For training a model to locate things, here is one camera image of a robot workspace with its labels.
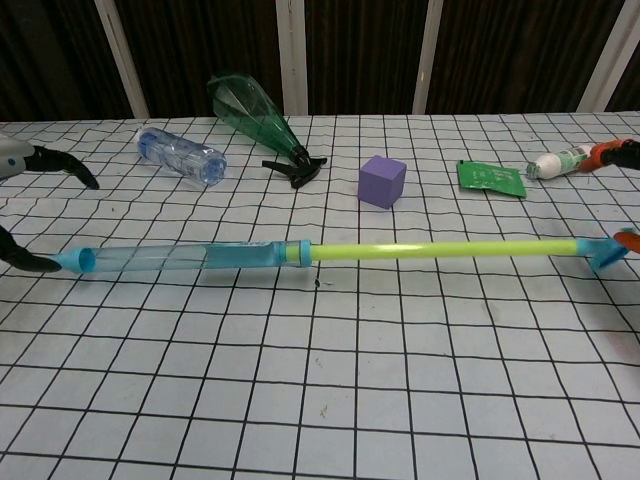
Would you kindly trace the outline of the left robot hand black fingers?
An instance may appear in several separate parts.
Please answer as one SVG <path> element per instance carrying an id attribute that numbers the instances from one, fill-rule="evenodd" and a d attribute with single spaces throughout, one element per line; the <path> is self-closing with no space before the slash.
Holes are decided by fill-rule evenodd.
<path id="1" fill-rule="evenodd" d="M 17 176 L 25 171 L 64 171 L 79 179 L 87 188 L 99 189 L 90 170 L 73 155 L 13 137 L 1 135 L 1 179 Z M 61 270 L 88 273 L 95 265 L 95 255 L 88 249 L 77 249 L 53 258 L 37 256 L 18 245 L 13 236 L 1 228 L 1 259 L 23 271 L 50 273 Z"/>

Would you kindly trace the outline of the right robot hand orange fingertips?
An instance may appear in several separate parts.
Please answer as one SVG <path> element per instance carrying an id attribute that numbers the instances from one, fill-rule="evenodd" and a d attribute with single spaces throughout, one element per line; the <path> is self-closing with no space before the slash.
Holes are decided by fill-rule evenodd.
<path id="1" fill-rule="evenodd" d="M 591 148 L 589 155 L 583 160 L 578 170 L 583 173 L 614 165 L 619 168 L 639 170 L 639 142 L 633 139 L 616 139 L 597 144 Z M 624 248 L 638 253 L 639 235 L 632 232 L 618 232 L 613 239 Z"/>

